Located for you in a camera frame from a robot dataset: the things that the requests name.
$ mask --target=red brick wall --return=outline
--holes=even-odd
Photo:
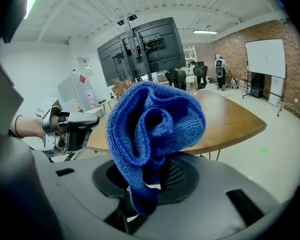
[[[286,103],[298,103],[292,108],[300,114],[300,35],[288,20],[286,23],[273,20],[232,33],[211,43],[213,53],[221,54],[231,76],[247,79],[247,50],[245,42],[282,39],[286,64]],[[271,76],[265,76],[264,88],[270,91]]]
[[[196,58],[199,62],[204,62],[204,65],[208,67],[206,73],[212,79],[216,80],[215,71],[215,54],[213,52],[212,44],[209,42],[194,42],[194,43],[182,43],[183,48],[191,48],[194,46]]]

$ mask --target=blue microfiber towel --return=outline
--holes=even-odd
[[[146,184],[159,183],[166,155],[195,145],[205,129],[199,102],[184,90],[142,81],[122,95],[107,121],[106,141],[138,213],[156,208],[160,190]]]

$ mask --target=white ceiling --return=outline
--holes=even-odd
[[[173,17],[183,42],[211,42],[282,11],[277,0],[37,0],[12,41],[67,44],[76,36],[100,46],[124,32],[117,22],[136,14],[132,27]],[[193,34],[207,26],[219,34]]]

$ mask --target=wooden table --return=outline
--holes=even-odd
[[[259,117],[237,103],[209,90],[200,90],[198,98],[206,120],[202,139],[194,146],[182,151],[192,155],[221,150],[243,142],[267,126]],[[100,119],[92,131],[87,148],[109,153],[106,142],[106,122],[109,115]]]

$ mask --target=television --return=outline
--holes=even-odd
[[[132,37],[126,31],[97,49],[107,86],[113,85],[113,79],[123,81],[129,77],[138,78],[148,73],[186,66],[182,43],[172,17],[136,26],[131,32]],[[139,45],[138,35],[142,38],[145,53]],[[126,61],[121,42],[126,49]],[[131,44],[135,45],[136,50],[131,50]]]

